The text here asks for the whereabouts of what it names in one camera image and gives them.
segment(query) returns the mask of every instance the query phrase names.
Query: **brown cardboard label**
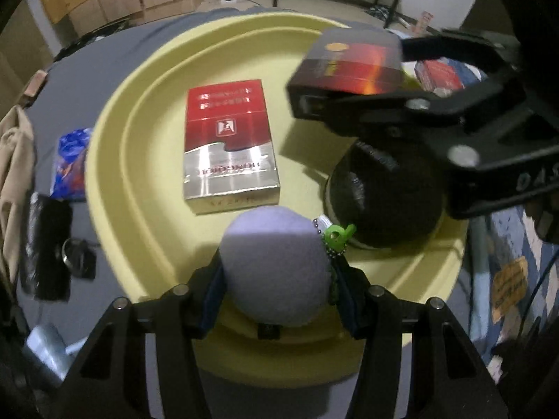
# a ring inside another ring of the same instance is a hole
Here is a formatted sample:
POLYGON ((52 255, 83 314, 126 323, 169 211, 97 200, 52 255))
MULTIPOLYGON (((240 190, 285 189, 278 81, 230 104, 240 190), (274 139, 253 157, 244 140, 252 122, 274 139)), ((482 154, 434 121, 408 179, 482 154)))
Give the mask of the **brown cardboard label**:
POLYGON ((528 262, 524 256, 505 265, 495 274, 491 285, 491 314, 493 323, 503 318, 528 289, 528 262))

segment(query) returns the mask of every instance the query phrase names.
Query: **yellow basin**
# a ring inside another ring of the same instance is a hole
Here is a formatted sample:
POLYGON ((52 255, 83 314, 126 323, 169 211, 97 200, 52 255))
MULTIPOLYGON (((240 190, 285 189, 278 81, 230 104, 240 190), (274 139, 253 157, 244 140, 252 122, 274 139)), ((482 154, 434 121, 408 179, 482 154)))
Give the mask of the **yellow basin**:
MULTIPOLYGON (((134 302, 157 298, 205 266, 239 214, 195 216, 182 199, 189 88, 261 79, 281 181, 280 204, 322 212, 328 173, 352 139, 291 116, 285 85, 320 33, 344 25, 294 13, 230 17, 161 47, 116 90, 95 127, 87 198, 93 223, 122 288, 134 302)), ((390 251, 350 248, 351 265, 402 299, 447 298, 458 275, 466 224, 443 218, 428 241, 390 251)), ((343 330, 334 307, 313 323, 259 341, 256 323, 226 298, 215 329, 196 343, 201 368, 243 383, 297 387, 358 369, 363 345, 343 330)))

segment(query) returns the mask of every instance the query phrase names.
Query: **beige fabric strap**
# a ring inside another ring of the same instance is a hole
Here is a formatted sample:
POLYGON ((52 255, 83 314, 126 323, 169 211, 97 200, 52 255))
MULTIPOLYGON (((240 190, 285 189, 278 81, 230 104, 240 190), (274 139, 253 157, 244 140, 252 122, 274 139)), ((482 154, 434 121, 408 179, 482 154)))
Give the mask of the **beige fabric strap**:
POLYGON ((21 221, 34 165, 33 127, 16 105, 0 121, 0 280, 10 297, 20 260, 21 221))

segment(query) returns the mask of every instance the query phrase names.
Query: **box with flame design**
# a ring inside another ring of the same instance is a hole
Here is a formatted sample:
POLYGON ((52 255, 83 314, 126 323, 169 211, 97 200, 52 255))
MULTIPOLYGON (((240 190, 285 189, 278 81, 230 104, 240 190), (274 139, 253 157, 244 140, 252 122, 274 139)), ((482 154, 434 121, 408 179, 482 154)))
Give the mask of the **box with flame design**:
POLYGON ((294 117, 320 120, 328 99, 395 91, 401 58, 400 39, 388 31, 326 30, 287 85, 294 117))
POLYGON ((279 202, 260 80, 188 91, 183 166, 184 199, 197 214, 279 202))

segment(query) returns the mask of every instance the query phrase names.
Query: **snack bag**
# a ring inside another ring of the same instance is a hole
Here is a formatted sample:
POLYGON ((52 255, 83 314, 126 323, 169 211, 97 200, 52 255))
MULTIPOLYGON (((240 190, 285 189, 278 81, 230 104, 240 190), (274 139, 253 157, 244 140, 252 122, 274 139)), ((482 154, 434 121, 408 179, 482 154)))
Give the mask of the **snack bag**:
POLYGON ((85 200, 84 173, 91 129, 78 129, 58 139, 50 196, 65 200, 85 200))

